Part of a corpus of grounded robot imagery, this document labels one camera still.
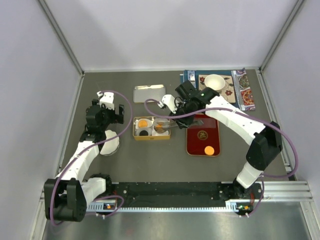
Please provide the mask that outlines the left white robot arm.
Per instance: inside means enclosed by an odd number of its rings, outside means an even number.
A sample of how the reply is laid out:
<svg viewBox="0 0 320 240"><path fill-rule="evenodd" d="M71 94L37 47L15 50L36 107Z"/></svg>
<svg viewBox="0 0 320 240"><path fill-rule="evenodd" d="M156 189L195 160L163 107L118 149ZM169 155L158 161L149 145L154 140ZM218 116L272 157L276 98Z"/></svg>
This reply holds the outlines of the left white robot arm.
<svg viewBox="0 0 320 240"><path fill-rule="evenodd" d="M96 197L106 199L113 194L114 187L107 174L97 173L86 182L83 180L97 156L109 156L118 150L120 138L108 126L124 123L124 109L122 104L115 111L98 103L86 109L86 124L75 153L55 178L44 183L45 216L48 220L80 222Z"/></svg>

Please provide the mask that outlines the gold cookie tin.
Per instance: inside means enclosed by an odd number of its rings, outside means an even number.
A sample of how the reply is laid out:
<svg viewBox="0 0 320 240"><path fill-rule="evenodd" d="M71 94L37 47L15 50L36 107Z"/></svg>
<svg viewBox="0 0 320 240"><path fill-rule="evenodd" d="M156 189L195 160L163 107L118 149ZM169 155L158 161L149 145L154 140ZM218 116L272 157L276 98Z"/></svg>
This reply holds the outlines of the gold cookie tin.
<svg viewBox="0 0 320 240"><path fill-rule="evenodd" d="M134 117L133 118L133 134L132 135L133 135L133 138L136 141L169 140L171 138L171 131L170 130L169 130L169 135L167 135L167 136L152 136L152 135L151 136L136 136L136 130L137 130L136 129L136 121L138 119L142 119L142 118L149 119L149 120L151 120L153 122L154 119L157 118L157 117L155 117L155 116L146 116L146 117Z"/></svg>

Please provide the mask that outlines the black cookie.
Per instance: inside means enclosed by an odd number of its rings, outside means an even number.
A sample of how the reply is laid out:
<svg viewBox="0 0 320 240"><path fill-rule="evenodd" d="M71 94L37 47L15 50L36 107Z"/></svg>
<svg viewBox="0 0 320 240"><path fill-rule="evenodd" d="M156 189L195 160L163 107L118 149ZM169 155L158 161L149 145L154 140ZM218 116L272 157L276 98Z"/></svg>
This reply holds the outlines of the black cookie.
<svg viewBox="0 0 320 240"><path fill-rule="evenodd" d="M141 130L139 136L149 136L149 132L147 130Z"/></svg>

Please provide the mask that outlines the silver tin lid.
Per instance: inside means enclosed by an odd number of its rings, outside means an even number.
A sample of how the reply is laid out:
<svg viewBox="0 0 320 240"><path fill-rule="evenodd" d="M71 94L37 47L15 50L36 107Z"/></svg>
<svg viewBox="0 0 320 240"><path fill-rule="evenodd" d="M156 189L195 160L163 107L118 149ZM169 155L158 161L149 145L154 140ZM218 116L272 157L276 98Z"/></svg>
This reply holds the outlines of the silver tin lid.
<svg viewBox="0 0 320 240"><path fill-rule="evenodd" d="M147 99L160 101L166 94L166 87L163 84L140 85L133 89L133 102L144 103Z"/></svg>

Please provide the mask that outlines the metal tongs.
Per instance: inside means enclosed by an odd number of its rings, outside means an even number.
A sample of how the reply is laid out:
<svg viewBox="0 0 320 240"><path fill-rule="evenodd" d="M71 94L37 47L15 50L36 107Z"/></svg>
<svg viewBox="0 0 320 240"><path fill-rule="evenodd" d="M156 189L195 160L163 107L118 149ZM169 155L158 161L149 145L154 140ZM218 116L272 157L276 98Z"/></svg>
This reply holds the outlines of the metal tongs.
<svg viewBox="0 0 320 240"><path fill-rule="evenodd" d="M202 126L204 124L204 122L201 119L195 120L193 121L190 125L186 125L184 123L178 124L176 122L170 122L167 125L162 125L163 129L173 129L173 128L179 128L179 129L188 129L190 127L194 127L194 126Z"/></svg>

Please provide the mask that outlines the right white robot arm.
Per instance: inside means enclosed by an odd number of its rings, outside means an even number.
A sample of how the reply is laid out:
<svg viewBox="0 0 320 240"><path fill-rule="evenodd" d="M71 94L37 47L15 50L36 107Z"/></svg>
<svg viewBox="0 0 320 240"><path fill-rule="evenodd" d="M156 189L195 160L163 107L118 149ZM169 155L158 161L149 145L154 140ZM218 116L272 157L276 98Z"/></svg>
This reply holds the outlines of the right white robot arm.
<svg viewBox="0 0 320 240"><path fill-rule="evenodd" d="M208 86L198 90L186 81L175 91L177 97L166 94L161 103L169 108L170 117L179 128L190 127L196 113L204 113L234 131L248 144L246 163L232 183L234 194L245 198L251 193L258 177L283 149L280 126L273 121L261 123L251 119Z"/></svg>

